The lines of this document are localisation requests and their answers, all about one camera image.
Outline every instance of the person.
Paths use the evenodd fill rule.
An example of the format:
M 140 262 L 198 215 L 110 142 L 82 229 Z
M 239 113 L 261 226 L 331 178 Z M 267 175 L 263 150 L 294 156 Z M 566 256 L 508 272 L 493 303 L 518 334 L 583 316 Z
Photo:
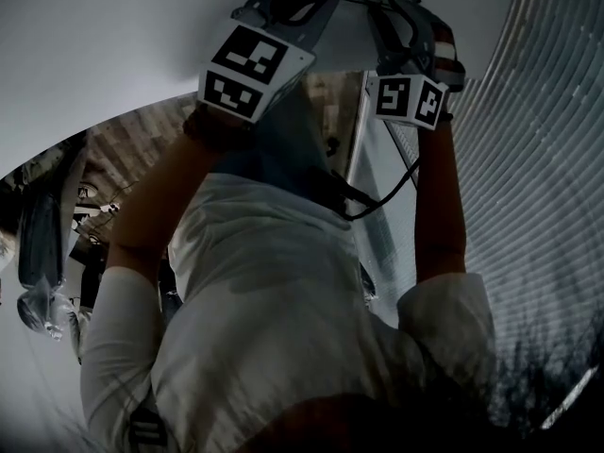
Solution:
M 364 306 L 351 225 L 308 181 L 327 165 L 301 87 L 253 129 L 205 105 L 183 129 L 112 230 L 81 370 L 94 438 L 111 451 L 380 451 L 438 439 L 451 398 L 482 421 L 494 326 L 465 269 L 450 123 L 418 132 L 417 285 L 398 329 Z M 168 244 L 184 304 L 164 329 Z M 458 416 L 442 425 L 476 434 Z

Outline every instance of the shirt sleeve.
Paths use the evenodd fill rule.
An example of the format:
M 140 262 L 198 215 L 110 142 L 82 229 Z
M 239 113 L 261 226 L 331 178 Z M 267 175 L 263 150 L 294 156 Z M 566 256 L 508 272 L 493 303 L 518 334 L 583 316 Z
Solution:
M 399 330 L 423 346 L 464 390 L 482 395 L 495 372 L 495 328 L 482 277 L 446 274 L 422 282 L 397 304 Z
M 156 288 L 138 272 L 109 268 L 94 304 L 80 378 L 89 431 L 109 451 L 125 449 L 128 419 L 150 391 L 162 335 Z

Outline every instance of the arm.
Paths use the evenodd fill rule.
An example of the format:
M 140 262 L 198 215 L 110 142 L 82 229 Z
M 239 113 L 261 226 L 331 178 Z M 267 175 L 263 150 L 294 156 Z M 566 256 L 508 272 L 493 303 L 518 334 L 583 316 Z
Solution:
M 185 123 L 187 135 L 170 145 L 116 219 L 80 375 L 86 422 L 107 451 L 124 449 L 130 414 L 151 389 L 164 331 L 157 292 L 160 259 L 221 149 L 241 134 L 225 128 L 226 121 L 197 109 Z
M 417 283 L 465 272 L 465 222 L 450 123 L 420 129 L 415 212 Z
M 200 108 L 193 113 L 185 123 L 185 129 L 191 132 L 179 136 L 170 145 L 120 209 L 111 232 L 108 269 L 129 268 L 151 283 L 157 283 L 163 252 L 195 192 L 222 156 L 224 148 L 206 145 L 210 141 L 206 137 L 192 139 L 190 136 L 196 136 L 196 133 L 202 136 L 201 133 L 207 131 L 208 136 L 214 133 L 226 138 L 229 130 L 238 132 L 241 123 L 241 120 L 213 109 L 209 109 L 209 114 Z

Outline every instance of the wall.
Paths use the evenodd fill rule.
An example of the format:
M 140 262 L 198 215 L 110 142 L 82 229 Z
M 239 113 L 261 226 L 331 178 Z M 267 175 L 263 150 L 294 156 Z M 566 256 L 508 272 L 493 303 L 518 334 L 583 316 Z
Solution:
M 517 0 L 486 76 L 449 102 L 466 266 L 482 275 L 495 320 L 492 413 L 515 427 L 539 427 L 604 350 L 603 5 Z M 399 130 L 413 161 L 417 132 Z M 371 138 L 388 137 L 369 129 Z M 383 152 L 369 158 L 377 183 L 399 176 Z M 412 242 L 387 218 L 362 254 L 412 260 Z
M 0 0 L 0 176 L 113 116 L 196 89 L 199 49 L 245 0 Z M 424 0 L 456 34 L 470 76 L 511 0 Z M 360 6 L 342 3 L 319 68 L 374 65 Z
M 67 260 L 66 294 L 79 296 L 82 271 Z M 17 313 L 24 289 L 14 262 L 0 278 L 0 451 L 60 451 L 67 442 L 82 451 L 79 364 L 70 337 L 55 342 L 25 327 Z

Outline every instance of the plastic bag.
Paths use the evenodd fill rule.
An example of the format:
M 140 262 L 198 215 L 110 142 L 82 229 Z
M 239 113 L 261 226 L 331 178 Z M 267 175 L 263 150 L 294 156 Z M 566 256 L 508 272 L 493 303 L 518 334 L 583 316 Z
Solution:
M 27 292 L 17 309 L 26 326 L 60 340 L 69 326 L 74 307 L 59 289 L 65 278 L 71 222 L 77 187 L 86 164 L 86 133 L 61 145 L 64 154 L 57 166 L 24 190 L 19 228 L 19 281 Z
M 69 327 L 69 313 L 75 310 L 65 295 L 51 289 L 45 277 L 17 300 L 17 311 L 23 323 L 56 341 L 60 341 L 63 331 Z

